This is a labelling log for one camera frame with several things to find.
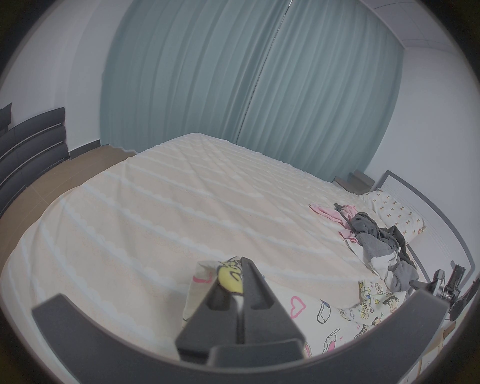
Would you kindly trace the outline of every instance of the curtain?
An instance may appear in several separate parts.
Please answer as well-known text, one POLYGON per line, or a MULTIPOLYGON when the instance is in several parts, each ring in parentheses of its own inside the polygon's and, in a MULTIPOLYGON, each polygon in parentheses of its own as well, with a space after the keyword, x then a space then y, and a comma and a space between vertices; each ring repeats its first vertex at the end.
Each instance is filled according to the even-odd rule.
POLYGON ((135 0, 112 43, 101 143, 141 152, 192 132, 233 142, 290 0, 135 0))
POLYGON ((327 181, 364 171, 402 62, 400 43, 358 0, 294 0, 236 143, 327 181))

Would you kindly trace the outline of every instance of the mattress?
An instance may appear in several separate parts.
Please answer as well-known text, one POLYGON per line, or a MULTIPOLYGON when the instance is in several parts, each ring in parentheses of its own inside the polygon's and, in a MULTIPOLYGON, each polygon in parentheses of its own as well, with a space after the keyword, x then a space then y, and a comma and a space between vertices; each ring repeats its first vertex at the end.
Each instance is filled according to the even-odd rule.
POLYGON ((31 309, 63 293, 84 313, 148 351, 174 346, 197 262, 252 259, 275 284, 338 308, 359 303, 376 276, 309 208, 357 196, 291 165, 198 133, 158 145, 60 196, 23 235, 1 275, 1 299, 29 348, 75 383, 31 309))

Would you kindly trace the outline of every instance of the gray headboard border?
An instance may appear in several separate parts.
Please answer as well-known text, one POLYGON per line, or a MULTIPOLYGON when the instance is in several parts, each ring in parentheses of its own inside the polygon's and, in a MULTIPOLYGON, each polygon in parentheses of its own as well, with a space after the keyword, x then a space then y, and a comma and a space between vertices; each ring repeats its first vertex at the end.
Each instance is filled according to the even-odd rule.
MULTIPOLYGON (((385 181, 387 180, 387 178, 391 176, 393 177, 395 180, 399 181, 400 183, 402 183, 403 185, 405 185, 409 190, 411 190, 414 194, 416 194, 418 197, 420 197, 424 202, 426 202, 428 204, 428 206, 433 209, 435 211, 435 213, 440 216, 440 218, 448 225, 448 227, 450 228, 450 230, 453 232, 453 234, 455 235, 455 237, 458 239, 458 241, 460 242, 460 245, 462 246, 463 250, 465 251, 465 255, 467 255, 467 258, 468 258, 468 261, 470 261, 470 266, 471 266, 471 269, 469 270, 469 272, 467 273, 466 276, 464 276, 462 282, 460 283, 460 288, 463 288, 465 286, 465 283, 470 279, 470 277, 473 275, 474 271, 475 271, 475 262, 473 261, 473 257, 472 257, 472 254, 470 253, 470 250, 468 249, 468 246, 467 244, 465 243, 465 240, 463 240, 463 237, 462 235, 460 235, 460 233, 458 232, 458 230, 455 228, 455 226, 452 224, 452 222, 448 219, 447 216, 445 216, 445 214, 434 204, 431 202, 431 200, 426 197, 423 193, 421 193, 418 189, 416 189, 415 187, 413 187, 412 185, 410 185, 409 183, 407 183, 405 180, 403 180, 402 178, 400 178, 399 176, 397 176, 395 173, 391 172, 391 171, 387 171, 384 173, 384 175, 382 176, 382 178, 380 179, 380 181, 378 182, 377 184, 377 188, 381 188, 382 185, 385 183, 385 181)), ((423 267, 423 265, 421 264, 421 262, 419 261, 417 255, 415 254, 415 252, 413 251, 412 247, 410 247, 408 245, 408 249, 410 250, 410 252, 412 253, 412 256, 415 260, 415 262, 418 264, 420 270, 423 272, 423 274, 425 275, 425 278, 427 279, 428 282, 430 282, 430 278, 427 276, 427 273, 425 271, 425 268, 423 267)))

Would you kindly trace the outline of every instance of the ceiling tile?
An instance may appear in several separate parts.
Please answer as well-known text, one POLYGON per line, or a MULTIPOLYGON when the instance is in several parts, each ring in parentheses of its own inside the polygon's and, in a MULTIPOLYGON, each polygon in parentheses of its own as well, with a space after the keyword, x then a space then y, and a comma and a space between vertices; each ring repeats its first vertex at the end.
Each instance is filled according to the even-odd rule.
POLYGON ((390 5, 390 4, 395 4, 395 3, 400 3, 400 2, 415 2, 415 0, 361 0, 368 6, 372 8, 378 8, 378 7, 383 7, 384 5, 390 5))
POLYGON ((426 40, 402 40, 405 47, 430 48, 426 40))
POLYGON ((454 47, 452 47, 451 45, 448 45, 448 44, 437 43, 436 41, 429 41, 428 44, 433 49, 438 49, 440 51, 450 52, 450 53, 453 53, 454 55, 459 54, 459 52, 457 51, 456 48, 454 48, 454 47))
POLYGON ((426 40, 453 46, 447 34, 430 14, 417 3, 404 3, 400 7, 411 17, 426 40))
POLYGON ((410 16, 400 4, 385 5, 375 10, 382 21, 387 24, 400 40, 424 40, 410 16))

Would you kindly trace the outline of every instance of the pile of clothes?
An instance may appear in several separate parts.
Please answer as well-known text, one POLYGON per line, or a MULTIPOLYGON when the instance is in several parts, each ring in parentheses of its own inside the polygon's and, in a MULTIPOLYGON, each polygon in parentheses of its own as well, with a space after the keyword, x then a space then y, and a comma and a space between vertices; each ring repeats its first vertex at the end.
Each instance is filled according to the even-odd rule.
POLYGON ((396 226, 379 228, 367 213, 357 212, 351 205, 335 204, 333 209, 310 204, 310 208, 344 227, 339 234, 365 265, 385 281, 391 292, 413 291, 410 281, 418 280, 419 274, 396 226))

